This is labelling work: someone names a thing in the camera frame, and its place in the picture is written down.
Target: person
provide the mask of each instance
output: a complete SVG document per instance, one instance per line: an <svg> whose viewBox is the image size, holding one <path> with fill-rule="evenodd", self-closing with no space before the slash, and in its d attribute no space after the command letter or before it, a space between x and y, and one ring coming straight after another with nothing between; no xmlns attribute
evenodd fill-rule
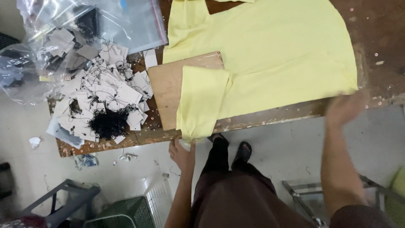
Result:
<svg viewBox="0 0 405 228"><path fill-rule="evenodd" d="M355 119L365 104L365 95L358 91L334 98L326 112L321 183L331 228L395 227L383 212L368 206L343 137L343 126ZM228 141L221 134L209 139L213 146L197 182L192 205L195 143L187 151L178 139L170 142L170 158L181 175L166 228L316 227L284 204L271 180L248 163L253 153L249 143L241 142L229 171Z"/></svg>

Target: worn table surface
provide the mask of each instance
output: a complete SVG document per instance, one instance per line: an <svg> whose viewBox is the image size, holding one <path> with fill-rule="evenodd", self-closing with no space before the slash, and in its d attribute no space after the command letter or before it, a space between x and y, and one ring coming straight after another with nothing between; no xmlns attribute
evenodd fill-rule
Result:
<svg viewBox="0 0 405 228"><path fill-rule="evenodd" d="M211 14L235 7L241 2L206 0ZM368 108L405 103L405 2L403 0L330 0L344 19L356 57L358 86L369 92ZM167 29L171 0L160 0ZM163 47L156 50L162 63ZM143 59L128 57L134 72L145 70ZM214 132L230 131L322 116L328 99L302 102L242 116L218 120ZM50 101L52 112L53 101ZM154 98L148 100L149 117L141 131L130 131L117 145L114 141L86 141L80 150L57 140L61 157L163 142L181 135L180 131L163 131Z"/></svg>

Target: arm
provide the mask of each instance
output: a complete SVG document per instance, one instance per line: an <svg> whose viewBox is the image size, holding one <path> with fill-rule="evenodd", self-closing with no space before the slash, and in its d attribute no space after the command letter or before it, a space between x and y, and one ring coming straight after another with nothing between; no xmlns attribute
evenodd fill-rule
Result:
<svg viewBox="0 0 405 228"><path fill-rule="evenodd" d="M170 158L180 168L180 182L175 198L166 220L165 228L189 227L191 210L191 182L193 180L196 145L191 142L190 151L181 146L178 139L172 140L169 145Z"/></svg>
<svg viewBox="0 0 405 228"><path fill-rule="evenodd" d="M350 96L335 98L326 113L321 183L330 216L347 205L367 205L363 184L342 134L343 125L355 119L364 108L365 96L358 91Z"/></svg>

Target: hand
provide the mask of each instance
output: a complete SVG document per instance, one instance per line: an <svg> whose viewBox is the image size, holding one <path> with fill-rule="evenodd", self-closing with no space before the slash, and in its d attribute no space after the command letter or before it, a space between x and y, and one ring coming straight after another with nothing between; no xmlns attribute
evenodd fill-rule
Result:
<svg viewBox="0 0 405 228"><path fill-rule="evenodd" d="M365 109L366 102L365 92L360 90L333 98L326 111L327 127L342 127L354 120Z"/></svg>
<svg viewBox="0 0 405 228"><path fill-rule="evenodd" d="M179 138L171 140L169 144L170 158L177 164L181 174L194 173L196 164L196 143L191 142L190 151L187 151L179 142Z"/></svg>

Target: green plastic crate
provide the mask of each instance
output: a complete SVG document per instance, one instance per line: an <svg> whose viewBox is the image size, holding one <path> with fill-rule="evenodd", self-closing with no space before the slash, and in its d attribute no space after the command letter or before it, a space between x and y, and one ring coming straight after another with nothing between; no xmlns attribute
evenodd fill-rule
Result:
<svg viewBox="0 0 405 228"><path fill-rule="evenodd" d="M113 203L95 219L86 221L84 228L154 228L145 197L140 196Z"/></svg>

